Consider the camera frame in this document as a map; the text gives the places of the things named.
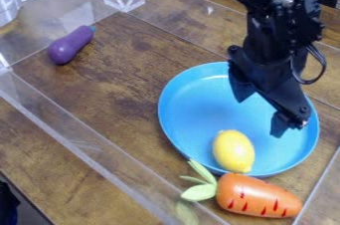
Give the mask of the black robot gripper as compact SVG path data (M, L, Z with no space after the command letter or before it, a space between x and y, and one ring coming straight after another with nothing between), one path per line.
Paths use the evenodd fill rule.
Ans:
M306 63L306 49L288 51L273 42L245 37L242 46L228 48L228 74L233 96L241 103L253 93L276 108L269 134L280 138L290 127L308 124L310 105L293 75Z

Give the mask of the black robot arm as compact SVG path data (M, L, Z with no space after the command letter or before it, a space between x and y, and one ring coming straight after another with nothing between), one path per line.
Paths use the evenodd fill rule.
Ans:
M322 38L320 5L317 0L236 1L246 9L246 35L241 46L226 49L229 84L240 102L260 94L274 107L270 134L280 137L309 121L301 87L316 80L301 77L306 58L326 65L313 45Z

